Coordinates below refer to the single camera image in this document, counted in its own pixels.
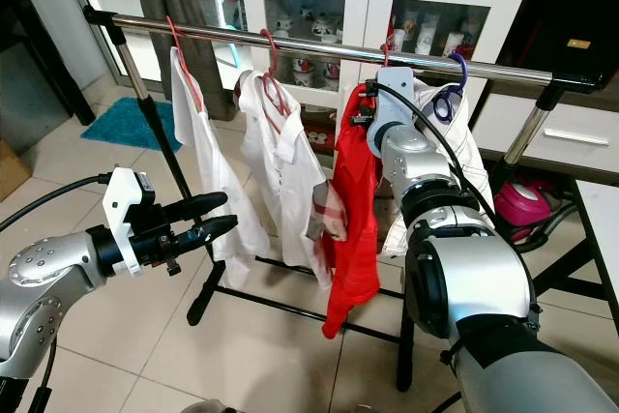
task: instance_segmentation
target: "drawer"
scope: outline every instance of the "drawer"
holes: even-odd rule
[[[531,99],[491,94],[473,135],[480,148],[506,152],[535,105]],[[619,113],[558,104],[525,157],[619,172]]]

